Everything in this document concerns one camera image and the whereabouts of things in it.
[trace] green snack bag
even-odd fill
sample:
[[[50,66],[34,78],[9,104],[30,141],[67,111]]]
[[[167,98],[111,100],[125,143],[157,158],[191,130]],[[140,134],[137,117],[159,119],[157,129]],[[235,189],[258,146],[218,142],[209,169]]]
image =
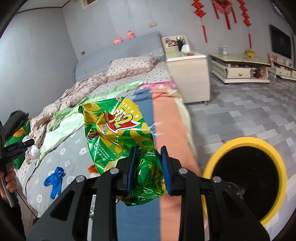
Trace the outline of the green snack bag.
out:
[[[21,128],[19,128],[18,131],[14,133],[9,140],[6,141],[5,146],[14,144],[16,142],[22,142],[24,137],[30,133],[30,122],[31,120],[28,120]],[[15,168],[20,168],[24,160],[25,153],[22,154],[20,157],[14,159],[12,164],[15,166]]]
[[[126,205],[147,203],[167,193],[161,161],[155,150],[152,133],[139,107],[129,99],[118,97],[79,107],[85,120],[89,152],[100,174],[116,167],[119,159],[128,157],[137,147],[133,187],[128,197],[118,197]]]

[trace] black tv screen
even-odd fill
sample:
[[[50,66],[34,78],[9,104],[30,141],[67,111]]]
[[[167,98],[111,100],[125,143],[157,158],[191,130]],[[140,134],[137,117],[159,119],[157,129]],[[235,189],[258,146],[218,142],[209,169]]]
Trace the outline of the black tv screen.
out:
[[[272,25],[270,25],[270,33],[272,51],[291,59],[291,38]]]

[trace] headboard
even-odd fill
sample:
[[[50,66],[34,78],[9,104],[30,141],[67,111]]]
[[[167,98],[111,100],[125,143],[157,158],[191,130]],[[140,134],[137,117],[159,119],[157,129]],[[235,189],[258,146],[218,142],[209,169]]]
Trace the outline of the headboard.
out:
[[[157,56],[158,61],[165,60],[159,32],[125,40],[120,44],[99,49],[85,56],[76,65],[76,81],[82,81],[96,73],[107,71],[110,62],[114,59],[147,55]]]

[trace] black sleeve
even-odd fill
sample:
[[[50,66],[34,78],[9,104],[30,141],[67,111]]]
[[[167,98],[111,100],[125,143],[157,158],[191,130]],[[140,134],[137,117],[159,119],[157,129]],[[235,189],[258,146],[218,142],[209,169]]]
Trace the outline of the black sleeve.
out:
[[[0,240],[24,241],[26,239],[20,205],[10,207],[1,196],[0,230]]]

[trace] red tassel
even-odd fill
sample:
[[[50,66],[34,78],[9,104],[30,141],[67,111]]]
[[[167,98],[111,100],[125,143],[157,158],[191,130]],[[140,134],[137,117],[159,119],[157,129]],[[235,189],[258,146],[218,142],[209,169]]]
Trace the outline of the red tassel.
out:
[[[228,28],[229,30],[231,30],[228,15],[227,15],[227,13],[226,13],[225,11],[224,11],[224,14],[225,14],[225,19],[226,19],[227,28]]]
[[[237,18],[236,18],[236,16],[235,16],[234,11],[233,11],[233,7],[231,7],[231,11],[232,11],[232,15],[233,15],[234,23],[237,23]]]
[[[207,33],[205,31],[205,26],[204,25],[202,25],[202,29],[203,29],[203,32],[204,32],[205,42],[207,43]]]
[[[217,12],[217,9],[216,9],[216,6],[215,6],[214,2],[212,4],[213,4],[214,10],[215,10],[216,18],[219,19],[219,14]]]
[[[250,49],[252,48],[252,39],[251,39],[251,34],[249,34],[249,44],[250,44]]]

